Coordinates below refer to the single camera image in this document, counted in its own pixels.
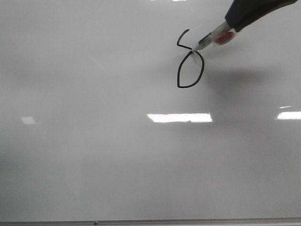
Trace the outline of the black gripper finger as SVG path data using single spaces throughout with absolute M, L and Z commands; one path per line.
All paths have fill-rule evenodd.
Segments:
M 297 0 L 234 0 L 225 21 L 239 32 L 263 16 L 295 2 Z

